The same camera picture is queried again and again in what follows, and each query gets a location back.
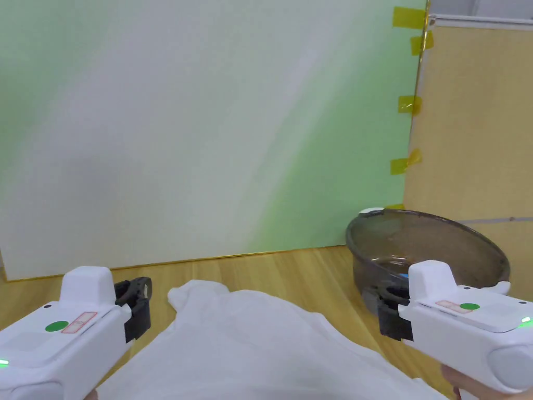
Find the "wrinkled fabric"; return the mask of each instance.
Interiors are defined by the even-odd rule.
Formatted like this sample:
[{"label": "wrinkled fabric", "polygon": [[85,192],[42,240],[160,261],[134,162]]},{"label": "wrinkled fabric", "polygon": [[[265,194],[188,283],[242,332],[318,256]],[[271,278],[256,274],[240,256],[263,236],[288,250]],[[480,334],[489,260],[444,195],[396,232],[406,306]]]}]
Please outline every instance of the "wrinkled fabric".
[{"label": "wrinkled fabric", "polygon": [[175,321],[98,388],[100,400],[445,399],[285,300],[207,281],[168,300]]}]

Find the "wooden floor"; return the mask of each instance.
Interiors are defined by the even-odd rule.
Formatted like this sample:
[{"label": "wooden floor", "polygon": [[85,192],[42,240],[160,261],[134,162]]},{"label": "wooden floor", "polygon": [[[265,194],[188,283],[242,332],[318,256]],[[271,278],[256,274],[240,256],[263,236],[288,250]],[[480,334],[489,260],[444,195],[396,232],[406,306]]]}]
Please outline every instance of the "wooden floor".
[{"label": "wooden floor", "polygon": [[[350,340],[380,352],[407,375],[423,378],[451,398],[451,388],[441,377],[437,362],[380,335],[376,317],[365,309],[354,286],[351,263],[350,252],[339,246],[115,270],[115,282],[149,276],[154,285],[152,328],[117,368],[175,318],[174,309],[167,303],[168,291],[191,279],[205,279],[221,282],[230,291],[259,290],[322,313]],[[60,289],[61,278],[0,283],[0,329],[44,303],[58,300]]]}]

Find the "green indicator light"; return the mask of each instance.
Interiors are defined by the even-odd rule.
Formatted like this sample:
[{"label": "green indicator light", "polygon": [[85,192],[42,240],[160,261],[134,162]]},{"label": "green indicator light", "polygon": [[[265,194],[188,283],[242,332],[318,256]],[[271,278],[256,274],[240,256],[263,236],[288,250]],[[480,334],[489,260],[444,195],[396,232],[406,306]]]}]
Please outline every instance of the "green indicator light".
[{"label": "green indicator light", "polygon": [[477,310],[479,308],[479,304],[475,303],[463,303],[460,305],[460,307],[463,310]]},{"label": "green indicator light", "polygon": [[48,325],[45,328],[45,331],[46,332],[57,332],[57,331],[60,331],[62,329],[65,329],[67,326],[68,326],[68,322],[67,321],[56,321],[56,322],[53,322],[50,325]]},{"label": "green indicator light", "polygon": [[532,320],[529,320],[527,322],[524,322],[523,324],[520,324],[518,327],[519,328],[525,328],[527,326],[533,326],[533,321]]}]

